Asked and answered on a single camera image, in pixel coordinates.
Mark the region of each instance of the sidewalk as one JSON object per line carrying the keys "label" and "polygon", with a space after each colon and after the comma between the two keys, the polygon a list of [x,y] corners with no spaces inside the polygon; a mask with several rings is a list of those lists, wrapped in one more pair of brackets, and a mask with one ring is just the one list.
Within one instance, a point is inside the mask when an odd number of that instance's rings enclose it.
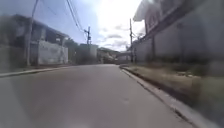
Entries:
{"label": "sidewalk", "polygon": [[33,73],[38,73],[38,72],[46,72],[46,71],[53,71],[53,70],[58,70],[58,69],[63,69],[63,68],[69,68],[71,66],[69,65],[60,65],[60,66],[43,66],[39,68],[35,67],[29,67],[29,68],[20,68],[20,69],[15,69],[11,71],[0,71],[0,78],[3,77],[10,77],[10,76],[18,76],[18,75],[26,75],[26,74],[33,74]]}
{"label": "sidewalk", "polygon": [[152,83],[156,88],[191,106],[207,118],[224,125],[224,90],[222,77],[183,75],[166,68],[140,65],[121,67]]}

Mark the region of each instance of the grass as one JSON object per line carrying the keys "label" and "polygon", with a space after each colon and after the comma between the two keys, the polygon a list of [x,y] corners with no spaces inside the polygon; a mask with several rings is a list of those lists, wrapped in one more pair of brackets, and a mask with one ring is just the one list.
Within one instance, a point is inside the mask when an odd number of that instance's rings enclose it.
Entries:
{"label": "grass", "polygon": [[124,68],[224,125],[224,77],[206,75],[206,65],[151,63]]}

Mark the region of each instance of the power line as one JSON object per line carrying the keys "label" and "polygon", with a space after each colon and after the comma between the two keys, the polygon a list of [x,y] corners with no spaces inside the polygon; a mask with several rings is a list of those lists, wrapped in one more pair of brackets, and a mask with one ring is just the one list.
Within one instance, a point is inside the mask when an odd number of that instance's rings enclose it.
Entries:
{"label": "power line", "polygon": [[74,20],[74,22],[75,22],[77,28],[79,29],[79,31],[80,31],[81,33],[83,33],[84,30],[83,30],[82,28],[80,28],[80,26],[78,25],[78,21],[77,21],[75,15],[74,15],[74,11],[73,11],[73,8],[72,8],[71,3],[70,3],[71,1],[70,1],[70,2],[69,2],[69,0],[66,0],[66,1],[67,1],[67,3],[68,3],[69,10],[70,10],[70,12],[71,12],[72,18],[73,18],[73,20]]}
{"label": "power line", "polygon": [[47,7],[54,15],[57,15],[57,13],[52,9],[52,8],[50,8],[47,4],[46,4],[46,2],[44,1],[44,0],[41,0],[41,2],[43,3],[43,5],[45,6],[45,7]]}
{"label": "power line", "polygon": [[78,15],[76,6],[73,4],[73,2],[71,0],[69,0],[69,1],[70,1],[71,5],[73,6],[73,9],[74,9],[73,11],[75,12],[77,23],[78,23],[79,27],[83,30],[83,27],[82,27],[82,25],[80,23],[80,20],[79,20],[79,15]]}

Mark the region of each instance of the asphalt road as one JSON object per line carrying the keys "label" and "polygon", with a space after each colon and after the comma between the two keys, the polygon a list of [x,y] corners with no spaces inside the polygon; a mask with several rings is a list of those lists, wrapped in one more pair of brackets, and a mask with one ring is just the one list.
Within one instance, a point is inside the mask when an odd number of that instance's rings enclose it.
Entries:
{"label": "asphalt road", "polygon": [[1,128],[191,128],[115,65],[0,79]]}

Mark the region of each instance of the cloud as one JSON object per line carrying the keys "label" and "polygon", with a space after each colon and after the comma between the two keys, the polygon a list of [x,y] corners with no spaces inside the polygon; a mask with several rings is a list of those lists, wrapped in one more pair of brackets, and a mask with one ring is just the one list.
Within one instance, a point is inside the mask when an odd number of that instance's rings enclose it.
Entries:
{"label": "cloud", "polygon": [[107,36],[107,38],[122,38],[119,34],[110,34]]}
{"label": "cloud", "polygon": [[[129,21],[140,2],[141,0],[101,0],[96,8],[100,34],[99,46],[118,51],[126,50],[126,46],[130,45]],[[132,25],[135,35],[142,33],[143,23],[133,22]]]}

